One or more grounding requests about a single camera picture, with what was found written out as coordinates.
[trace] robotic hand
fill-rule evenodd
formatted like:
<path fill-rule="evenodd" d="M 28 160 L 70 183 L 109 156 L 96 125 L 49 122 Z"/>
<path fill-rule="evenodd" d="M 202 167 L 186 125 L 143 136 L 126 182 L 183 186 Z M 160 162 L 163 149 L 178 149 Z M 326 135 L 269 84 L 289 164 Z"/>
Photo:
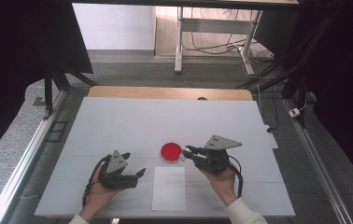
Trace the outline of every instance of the robotic hand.
<path fill-rule="evenodd" d="M 86 204 L 87 195 L 89 194 L 90 187 L 92 184 L 92 179 L 94 177 L 95 171 L 104 163 L 101 167 L 100 173 L 98 175 L 98 182 L 102 184 L 107 189 L 131 189 L 135 188 L 138 184 L 138 179 L 142 177 L 146 171 L 146 168 L 140 170 L 135 175 L 122 175 L 127 166 L 128 158 L 130 153 L 120 154 L 117 150 L 113 152 L 113 155 L 107 155 L 103 157 L 95 166 L 92 176 L 90 177 L 89 183 L 87 184 L 83 193 L 83 207 Z"/>
<path fill-rule="evenodd" d="M 239 142 L 213 135 L 205 144 L 204 148 L 186 146 L 186 148 L 182 150 L 183 157 L 181 157 L 181 159 L 191 159 L 197 168 L 205 170 L 213 175 L 220 174 L 227 168 L 230 168 L 238 176 L 238 197 L 241 197 L 243 189 L 243 176 L 241 175 L 241 167 L 240 171 L 238 171 L 233 165 L 230 164 L 230 156 L 226 151 L 226 148 L 240 146 L 242 146 L 242 144 Z"/>

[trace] white wall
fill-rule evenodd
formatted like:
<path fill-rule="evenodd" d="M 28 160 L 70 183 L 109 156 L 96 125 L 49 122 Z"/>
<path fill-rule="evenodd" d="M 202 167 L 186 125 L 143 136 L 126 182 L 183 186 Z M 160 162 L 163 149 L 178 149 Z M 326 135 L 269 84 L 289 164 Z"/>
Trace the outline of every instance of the white wall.
<path fill-rule="evenodd" d="M 154 49 L 154 7 L 73 4 L 86 49 Z"/>

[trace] sheet of paper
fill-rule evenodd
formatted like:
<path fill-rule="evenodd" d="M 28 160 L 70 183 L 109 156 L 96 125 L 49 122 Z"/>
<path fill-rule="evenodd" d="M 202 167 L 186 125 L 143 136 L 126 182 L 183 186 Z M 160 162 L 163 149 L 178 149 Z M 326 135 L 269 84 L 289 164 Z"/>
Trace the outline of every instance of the sheet of paper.
<path fill-rule="evenodd" d="M 152 210 L 186 210 L 185 167 L 155 167 Z"/>

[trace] white sleeve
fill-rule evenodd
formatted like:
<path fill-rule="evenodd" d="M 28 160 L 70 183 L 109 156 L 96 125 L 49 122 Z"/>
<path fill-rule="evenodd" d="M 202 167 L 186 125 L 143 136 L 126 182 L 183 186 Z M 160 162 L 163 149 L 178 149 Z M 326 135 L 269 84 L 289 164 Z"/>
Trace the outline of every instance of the white sleeve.
<path fill-rule="evenodd" d="M 74 218 L 69 222 L 69 224 L 90 224 L 79 214 L 75 214 Z"/>
<path fill-rule="evenodd" d="M 232 224 L 266 224 L 264 217 L 248 208 L 242 198 L 227 206 L 224 211 Z"/>

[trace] red circular object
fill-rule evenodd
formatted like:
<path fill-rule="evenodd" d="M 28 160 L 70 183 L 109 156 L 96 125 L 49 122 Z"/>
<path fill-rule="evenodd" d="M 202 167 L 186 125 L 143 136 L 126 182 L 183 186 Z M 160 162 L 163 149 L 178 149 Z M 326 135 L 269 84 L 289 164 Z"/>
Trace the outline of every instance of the red circular object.
<path fill-rule="evenodd" d="M 182 148 L 176 143 L 167 143 L 162 146 L 162 158 L 166 161 L 177 161 Z"/>

